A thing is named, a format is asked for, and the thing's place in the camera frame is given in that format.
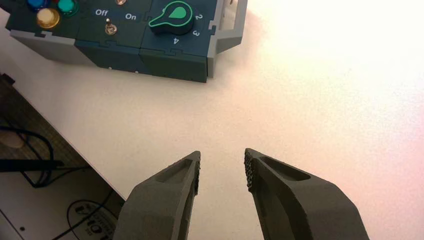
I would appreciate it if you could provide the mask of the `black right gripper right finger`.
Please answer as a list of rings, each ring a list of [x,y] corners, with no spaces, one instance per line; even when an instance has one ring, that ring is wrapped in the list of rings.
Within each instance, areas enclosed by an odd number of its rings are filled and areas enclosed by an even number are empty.
[[[252,148],[244,167],[264,239],[369,239],[357,207],[335,184]]]

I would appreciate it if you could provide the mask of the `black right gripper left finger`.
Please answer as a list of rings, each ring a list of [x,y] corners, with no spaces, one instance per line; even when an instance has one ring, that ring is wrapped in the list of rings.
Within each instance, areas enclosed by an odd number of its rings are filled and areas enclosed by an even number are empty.
[[[118,216],[115,240],[186,240],[198,195],[196,150],[137,184]]]

